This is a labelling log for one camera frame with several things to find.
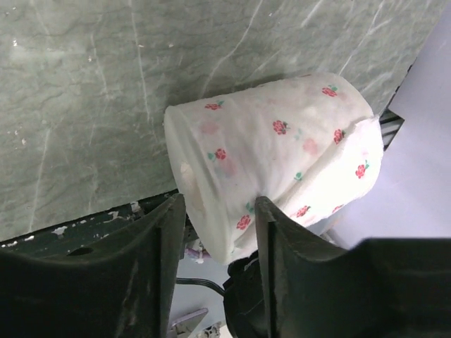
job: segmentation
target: white floral cloth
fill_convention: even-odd
[[[257,249],[258,196],[309,226],[365,195],[383,157],[378,118],[330,73],[171,106],[164,127],[190,220],[223,264]]]

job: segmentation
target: marble countertop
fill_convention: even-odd
[[[0,240],[175,188],[168,105],[312,71],[381,112],[446,0],[5,0]]]

